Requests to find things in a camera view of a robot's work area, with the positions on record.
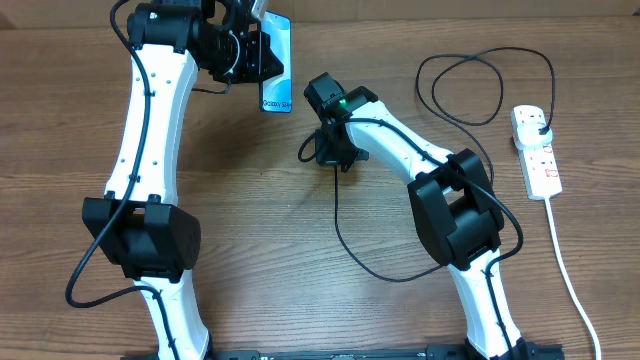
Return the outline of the Galaxy S24 smartphone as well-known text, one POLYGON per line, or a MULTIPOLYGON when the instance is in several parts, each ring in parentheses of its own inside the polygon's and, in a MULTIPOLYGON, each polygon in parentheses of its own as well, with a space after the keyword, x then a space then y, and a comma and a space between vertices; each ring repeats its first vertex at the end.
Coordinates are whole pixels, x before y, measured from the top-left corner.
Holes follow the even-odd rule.
POLYGON ((291 113, 292 25, 288 17, 267 11, 260 24, 263 58, 260 83, 260 109, 263 112, 291 113))

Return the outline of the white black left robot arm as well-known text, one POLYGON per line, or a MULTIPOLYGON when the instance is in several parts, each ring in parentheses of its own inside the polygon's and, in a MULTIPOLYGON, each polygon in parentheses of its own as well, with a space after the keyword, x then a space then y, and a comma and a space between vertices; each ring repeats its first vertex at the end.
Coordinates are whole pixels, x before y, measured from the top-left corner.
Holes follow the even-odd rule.
POLYGON ((196 300, 198 219, 179 207, 177 162, 186 108, 206 71, 230 89, 259 87, 264 112, 289 113, 292 23, 263 1, 140 3, 115 32, 131 57, 128 112, 104 193, 86 198, 82 219, 93 248, 143 295, 160 359, 211 359, 212 336, 196 300))

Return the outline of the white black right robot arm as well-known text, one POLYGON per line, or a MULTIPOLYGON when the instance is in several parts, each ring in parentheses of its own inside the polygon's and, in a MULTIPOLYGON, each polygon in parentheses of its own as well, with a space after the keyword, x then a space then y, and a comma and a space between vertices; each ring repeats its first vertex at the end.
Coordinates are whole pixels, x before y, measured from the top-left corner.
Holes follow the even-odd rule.
POLYGON ((479 157, 435 146, 397 120, 369 89, 350 92, 328 73, 304 97, 321 121, 313 155, 335 172, 371 156, 406 185, 418 238, 449 270, 467 322, 470 359, 526 359, 529 347, 508 308, 500 231, 514 215, 500 202, 479 157))

